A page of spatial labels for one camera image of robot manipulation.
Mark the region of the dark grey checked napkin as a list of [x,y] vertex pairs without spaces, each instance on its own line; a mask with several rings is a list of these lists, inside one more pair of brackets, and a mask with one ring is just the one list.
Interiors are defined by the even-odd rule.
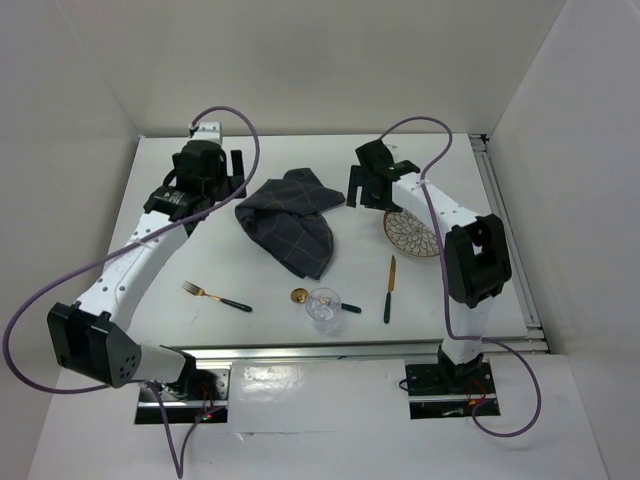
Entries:
[[334,254],[333,232],[323,213],[345,203],[309,168],[267,180],[235,207],[249,238],[298,278],[318,280]]

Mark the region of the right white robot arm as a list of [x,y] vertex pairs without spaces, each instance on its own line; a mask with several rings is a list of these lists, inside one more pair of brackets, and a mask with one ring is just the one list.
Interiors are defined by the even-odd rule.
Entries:
[[438,241],[446,337],[438,349],[436,379],[444,390],[460,391],[480,369],[489,313],[512,276],[504,224],[494,214],[481,216],[462,206],[412,162],[395,162],[381,140],[360,146],[356,156],[347,205],[406,211]]

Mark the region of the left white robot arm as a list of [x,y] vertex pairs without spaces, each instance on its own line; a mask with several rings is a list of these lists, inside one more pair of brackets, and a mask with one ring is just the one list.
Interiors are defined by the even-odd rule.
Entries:
[[184,399],[202,376],[195,358],[166,346],[143,346],[127,331],[158,273],[208,210],[232,194],[245,194],[240,188],[245,176],[241,152],[223,150],[218,122],[194,127],[172,161],[172,170],[143,206],[127,252],[109,261],[73,304],[56,303],[47,324],[61,367],[113,388],[132,381],[159,383]]

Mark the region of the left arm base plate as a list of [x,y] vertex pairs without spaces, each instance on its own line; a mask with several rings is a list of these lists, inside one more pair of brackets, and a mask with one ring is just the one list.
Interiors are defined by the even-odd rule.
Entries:
[[[179,389],[177,383],[155,382],[154,386],[162,399],[170,425],[192,424],[197,418],[200,418],[203,424],[226,424],[229,415],[229,381],[230,367],[223,366],[199,373],[186,390]],[[162,423],[162,414],[155,394],[146,385],[141,385],[134,424]]]

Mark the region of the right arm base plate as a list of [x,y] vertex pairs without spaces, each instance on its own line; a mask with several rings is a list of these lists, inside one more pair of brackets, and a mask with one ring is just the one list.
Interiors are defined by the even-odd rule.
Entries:
[[493,372],[483,360],[479,368],[461,380],[450,379],[445,367],[434,364],[406,364],[405,378],[398,387],[407,394],[411,420],[500,416]]

